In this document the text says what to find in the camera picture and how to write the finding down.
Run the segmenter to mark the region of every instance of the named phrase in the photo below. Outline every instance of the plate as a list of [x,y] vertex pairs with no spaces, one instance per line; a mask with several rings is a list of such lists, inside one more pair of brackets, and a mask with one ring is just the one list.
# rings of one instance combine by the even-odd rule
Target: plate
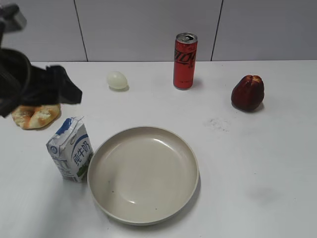
[[112,136],[88,168],[96,204],[131,225],[156,224],[177,213],[198,180],[192,149],[176,134],[157,127],[135,127]]

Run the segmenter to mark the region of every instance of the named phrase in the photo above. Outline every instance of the egg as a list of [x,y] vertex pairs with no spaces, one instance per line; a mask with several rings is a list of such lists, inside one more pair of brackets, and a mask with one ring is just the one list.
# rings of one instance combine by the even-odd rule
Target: egg
[[112,89],[124,89],[128,86],[128,80],[127,78],[118,71],[110,72],[107,75],[107,83],[110,88]]

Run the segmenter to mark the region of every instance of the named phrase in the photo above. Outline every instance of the milk carton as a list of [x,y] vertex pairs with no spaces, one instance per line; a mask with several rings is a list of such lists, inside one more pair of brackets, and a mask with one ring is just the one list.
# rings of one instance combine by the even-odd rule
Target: milk carton
[[67,118],[46,147],[65,179],[82,181],[93,155],[82,118]]

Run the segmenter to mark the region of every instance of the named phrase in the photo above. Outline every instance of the white table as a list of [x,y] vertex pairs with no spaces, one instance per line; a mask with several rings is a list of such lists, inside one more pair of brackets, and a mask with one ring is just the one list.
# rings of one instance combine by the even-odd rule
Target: white table
[[[171,62],[60,64],[83,90],[82,104],[62,105],[44,130],[0,118],[1,238],[317,237],[317,61],[198,62],[188,91],[173,87]],[[112,70],[127,76],[129,91],[108,89]],[[264,108],[251,114],[230,102],[246,74],[265,86]],[[108,219],[87,183],[61,178],[45,147],[67,117],[81,115],[94,149],[137,125],[182,136],[198,159],[200,192],[159,225]]]

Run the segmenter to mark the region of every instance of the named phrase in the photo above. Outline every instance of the red soda can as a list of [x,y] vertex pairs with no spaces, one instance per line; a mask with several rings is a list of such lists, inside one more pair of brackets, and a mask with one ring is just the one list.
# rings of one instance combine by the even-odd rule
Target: red soda can
[[176,36],[174,52],[174,86],[189,89],[193,85],[198,38],[192,33]]

